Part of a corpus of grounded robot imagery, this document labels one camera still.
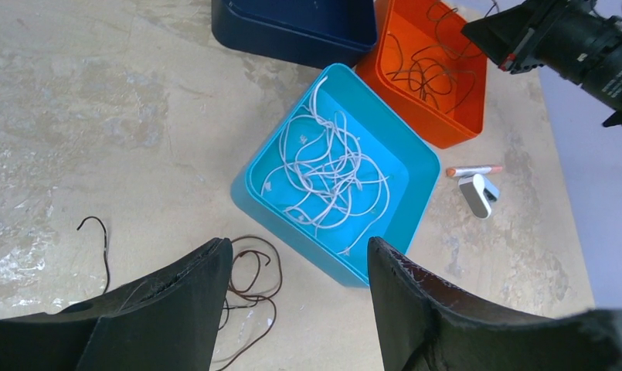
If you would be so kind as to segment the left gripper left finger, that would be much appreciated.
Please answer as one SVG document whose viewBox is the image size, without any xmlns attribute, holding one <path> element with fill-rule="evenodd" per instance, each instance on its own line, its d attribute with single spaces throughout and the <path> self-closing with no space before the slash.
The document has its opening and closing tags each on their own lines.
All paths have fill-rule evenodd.
<svg viewBox="0 0 622 371">
<path fill-rule="evenodd" d="M 232 259 L 214 238 L 56 314 L 0 319 L 0 370 L 207 370 Z"/>
</svg>

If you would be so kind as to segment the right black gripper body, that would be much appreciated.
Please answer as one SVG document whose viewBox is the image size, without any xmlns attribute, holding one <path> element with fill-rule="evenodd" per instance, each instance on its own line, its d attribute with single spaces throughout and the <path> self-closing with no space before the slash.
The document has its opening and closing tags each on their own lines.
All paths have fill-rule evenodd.
<svg viewBox="0 0 622 371">
<path fill-rule="evenodd" d="M 524 1 L 500 17 L 501 70 L 548 67 L 613 110 L 605 128 L 622 127 L 620 18 L 594 15 L 590 1 Z"/>
</svg>

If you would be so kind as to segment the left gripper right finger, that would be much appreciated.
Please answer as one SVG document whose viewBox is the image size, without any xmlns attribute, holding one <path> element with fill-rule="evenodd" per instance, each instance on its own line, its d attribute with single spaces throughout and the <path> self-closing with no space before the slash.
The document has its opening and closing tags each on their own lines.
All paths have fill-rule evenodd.
<svg viewBox="0 0 622 371">
<path fill-rule="evenodd" d="M 380 237 L 368 271 L 387 370 L 622 370 L 622 309 L 518 311 L 415 264 Z"/>
</svg>

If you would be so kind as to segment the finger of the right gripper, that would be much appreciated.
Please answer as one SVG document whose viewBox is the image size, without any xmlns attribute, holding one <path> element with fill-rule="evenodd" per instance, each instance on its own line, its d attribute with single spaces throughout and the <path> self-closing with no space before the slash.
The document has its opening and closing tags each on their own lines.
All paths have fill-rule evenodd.
<svg viewBox="0 0 622 371">
<path fill-rule="evenodd" d="M 524 1 L 467 23 L 461 33 L 495 64 L 540 64 L 530 46 L 545 13 L 542 1 Z"/>
</svg>

